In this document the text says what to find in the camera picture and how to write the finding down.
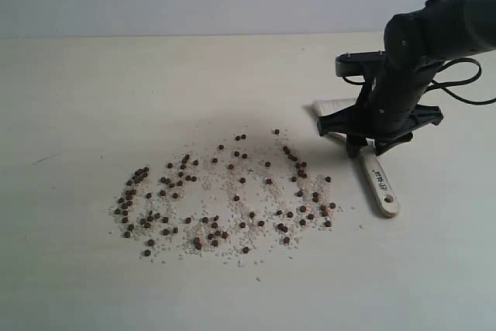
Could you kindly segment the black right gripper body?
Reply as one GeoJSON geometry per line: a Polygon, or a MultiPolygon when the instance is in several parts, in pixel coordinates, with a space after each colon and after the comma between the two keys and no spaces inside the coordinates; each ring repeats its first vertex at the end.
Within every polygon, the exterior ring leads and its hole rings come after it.
{"type": "Polygon", "coordinates": [[[370,140],[394,140],[428,124],[439,125],[439,107],[419,101],[443,64],[398,70],[387,57],[375,75],[362,76],[364,83],[355,103],[319,116],[320,136],[328,133],[362,136],[370,140]]]}

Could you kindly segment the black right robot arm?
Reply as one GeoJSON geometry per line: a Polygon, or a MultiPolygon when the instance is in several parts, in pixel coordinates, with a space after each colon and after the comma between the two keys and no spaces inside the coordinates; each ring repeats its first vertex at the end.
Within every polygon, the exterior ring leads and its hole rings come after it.
{"type": "Polygon", "coordinates": [[[384,47],[336,58],[337,76],[364,82],[355,103],[319,115],[317,129],[320,136],[345,135],[350,157],[367,140],[381,155],[410,141],[415,130],[441,123],[440,108],[419,101],[452,62],[495,49],[495,0],[430,0],[387,23],[384,47]]]}

